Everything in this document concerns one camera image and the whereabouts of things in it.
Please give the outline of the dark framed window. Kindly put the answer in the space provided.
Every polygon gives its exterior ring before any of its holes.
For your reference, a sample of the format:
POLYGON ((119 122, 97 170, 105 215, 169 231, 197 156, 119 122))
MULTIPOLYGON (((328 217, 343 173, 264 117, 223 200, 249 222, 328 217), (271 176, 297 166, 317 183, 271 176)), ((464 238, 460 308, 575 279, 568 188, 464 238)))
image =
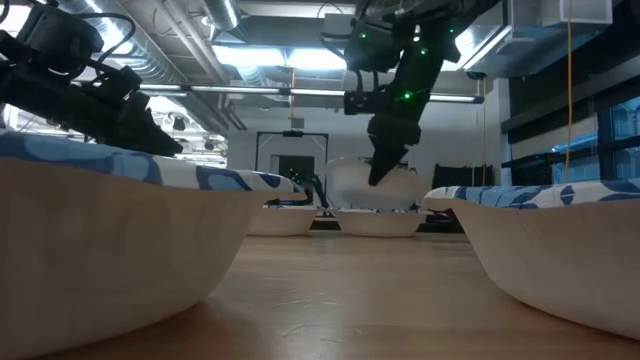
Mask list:
POLYGON ((585 120, 591 129, 551 148, 570 153, 551 165, 553 184, 640 178, 640 96, 612 105, 585 120))

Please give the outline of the silver round air duct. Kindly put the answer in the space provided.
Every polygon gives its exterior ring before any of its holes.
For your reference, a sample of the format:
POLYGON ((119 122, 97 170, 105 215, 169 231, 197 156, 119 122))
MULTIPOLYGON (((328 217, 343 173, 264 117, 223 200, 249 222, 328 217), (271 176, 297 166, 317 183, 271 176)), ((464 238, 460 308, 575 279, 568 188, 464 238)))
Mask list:
MULTIPOLYGON (((58 0, 60 7, 70 13, 99 12, 117 13, 129 18, 133 16, 118 0, 58 0)), ((129 40, 131 50, 123 55, 112 55, 109 60, 130 66, 142 79, 144 85, 162 85, 160 92, 186 109, 202 128, 225 135, 230 130, 240 130, 239 124, 229 117, 226 110, 210 105, 202 95, 188 92, 186 96, 168 94, 168 85, 180 87, 187 83, 184 74, 164 54, 146 31, 134 21, 136 32, 129 40)))

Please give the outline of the long fluorescent light tube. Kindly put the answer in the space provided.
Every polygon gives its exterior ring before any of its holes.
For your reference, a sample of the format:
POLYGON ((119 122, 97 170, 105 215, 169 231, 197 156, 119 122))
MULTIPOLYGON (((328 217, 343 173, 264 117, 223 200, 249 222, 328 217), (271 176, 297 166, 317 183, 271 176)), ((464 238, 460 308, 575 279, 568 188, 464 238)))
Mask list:
MULTIPOLYGON (((219 93, 241 95, 281 95, 281 96, 316 96, 316 97, 343 97, 344 90, 324 90, 308 88, 283 88, 283 87, 250 87, 231 85, 176 85, 176 84, 142 84, 140 89, 151 92, 191 92, 191 93, 219 93)), ((440 103, 468 103, 480 104, 484 102, 481 96, 453 95, 444 93, 432 93, 430 100, 440 103)))

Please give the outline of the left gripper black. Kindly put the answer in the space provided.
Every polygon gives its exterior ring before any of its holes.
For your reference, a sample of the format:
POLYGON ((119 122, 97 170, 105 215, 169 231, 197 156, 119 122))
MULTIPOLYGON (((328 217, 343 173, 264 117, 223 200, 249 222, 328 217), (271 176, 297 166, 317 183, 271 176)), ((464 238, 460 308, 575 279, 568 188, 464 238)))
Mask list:
POLYGON ((183 147, 158 126, 150 97, 137 92, 142 79, 129 66, 104 71, 80 86, 70 85, 48 122, 102 140, 118 140, 127 149, 175 155, 183 147))

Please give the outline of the rectangular metal air duct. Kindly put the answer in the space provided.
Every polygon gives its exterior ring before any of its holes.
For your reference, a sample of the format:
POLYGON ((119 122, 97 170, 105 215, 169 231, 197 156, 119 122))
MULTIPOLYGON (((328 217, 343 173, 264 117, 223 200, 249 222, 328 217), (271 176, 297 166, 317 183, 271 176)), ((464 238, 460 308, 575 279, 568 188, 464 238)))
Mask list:
POLYGON ((456 68, 491 77, 536 74, 613 24, 613 0, 502 0, 456 39, 456 68))

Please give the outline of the bright ceiling light panel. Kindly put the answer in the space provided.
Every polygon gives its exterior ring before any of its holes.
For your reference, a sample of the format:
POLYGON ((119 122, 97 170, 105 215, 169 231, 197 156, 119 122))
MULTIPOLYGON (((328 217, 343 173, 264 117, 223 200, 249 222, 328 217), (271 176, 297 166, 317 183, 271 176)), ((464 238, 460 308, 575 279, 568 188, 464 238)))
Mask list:
POLYGON ((345 70, 346 62, 326 49, 295 48, 286 52, 266 47, 212 47, 219 62, 235 67, 290 66, 301 70, 345 70))

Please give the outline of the blue patterned paper bowl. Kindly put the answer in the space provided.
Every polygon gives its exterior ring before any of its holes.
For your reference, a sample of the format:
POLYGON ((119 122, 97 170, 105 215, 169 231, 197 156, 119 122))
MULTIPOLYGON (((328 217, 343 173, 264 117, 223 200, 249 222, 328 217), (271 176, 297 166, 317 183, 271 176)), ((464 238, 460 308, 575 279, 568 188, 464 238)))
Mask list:
POLYGON ((0 133, 0 360, 194 306, 224 278, 263 205, 301 196, 276 174, 0 133))
POLYGON ((313 224, 318 208, 305 206, 267 206, 258 212, 247 232, 250 236, 303 236, 313 224))
POLYGON ((492 282, 518 301, 640 340, 640 178, 441 187, 492 282))
POLYGON ((333 209, 341 230, 348 235, 378 238, 412 237, 426 220, 419 210, 333 209))

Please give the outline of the black background cabinet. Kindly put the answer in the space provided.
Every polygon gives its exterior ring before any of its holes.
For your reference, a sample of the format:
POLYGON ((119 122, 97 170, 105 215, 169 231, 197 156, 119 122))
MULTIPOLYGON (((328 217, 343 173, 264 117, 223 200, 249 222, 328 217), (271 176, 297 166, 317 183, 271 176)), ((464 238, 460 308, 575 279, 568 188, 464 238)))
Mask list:
POLYGON ((433 189, 450 186, 482 187, 494 185, 494 172, 491 165, 449 167, 436 164, 432 178, 433 189))

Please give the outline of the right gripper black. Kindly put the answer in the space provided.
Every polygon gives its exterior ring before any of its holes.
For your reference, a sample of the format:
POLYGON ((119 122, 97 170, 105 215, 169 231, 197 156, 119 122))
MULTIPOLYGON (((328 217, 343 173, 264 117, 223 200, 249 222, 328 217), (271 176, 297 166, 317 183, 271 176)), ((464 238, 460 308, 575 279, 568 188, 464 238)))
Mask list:
POLYGON ((393 84, 376 93, 375 112, 367 127, 374 146, 368 179, 371 186, 376 186, 395 167, 408 167, 408 149, 404 147, 419 142, 419 121, 430 95, 428 88, 407 90, 393 84))

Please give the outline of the white item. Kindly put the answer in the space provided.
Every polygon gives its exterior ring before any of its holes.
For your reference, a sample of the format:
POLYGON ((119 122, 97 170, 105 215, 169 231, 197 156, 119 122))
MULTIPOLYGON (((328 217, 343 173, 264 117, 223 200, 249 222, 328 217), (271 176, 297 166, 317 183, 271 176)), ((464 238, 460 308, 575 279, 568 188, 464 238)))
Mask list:
POLYGON ((338 158, 327 164, 327 188, 338 207, 404 210, 428 190, 423 177, 398 167, 372 186, 370 170, 370 164, 356 158, 338 158))

